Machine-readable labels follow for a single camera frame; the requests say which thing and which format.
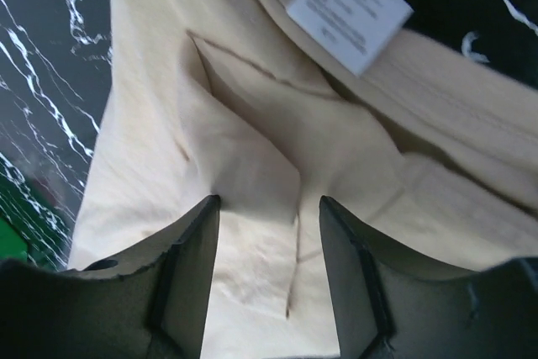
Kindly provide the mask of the beige t-shirt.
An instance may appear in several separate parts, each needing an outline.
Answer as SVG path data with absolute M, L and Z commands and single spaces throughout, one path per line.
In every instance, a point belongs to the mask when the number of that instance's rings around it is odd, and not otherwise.
M 319 236 L 328 195 L 439 261 L 537 252 L 537 95 L 382 29 L 360 76 L 290 0 L 110 0 L 113 85 L 69 265 L 221 197 L 202 355 L 338 353 Z

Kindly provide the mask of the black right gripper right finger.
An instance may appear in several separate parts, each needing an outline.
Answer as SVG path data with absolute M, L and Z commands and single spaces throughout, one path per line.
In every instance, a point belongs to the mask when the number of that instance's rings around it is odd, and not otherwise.
M 335 199 L 319 228 L 342 358 L 446 358 L 462 343 L 470 271 L 375 230 Z

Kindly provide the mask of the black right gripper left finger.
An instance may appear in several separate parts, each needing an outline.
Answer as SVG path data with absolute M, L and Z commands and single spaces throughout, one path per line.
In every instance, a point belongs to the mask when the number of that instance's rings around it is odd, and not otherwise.
M 84 358 L 198 358 L 214 273 L 221 200 L 83 271 L 96 284 Z

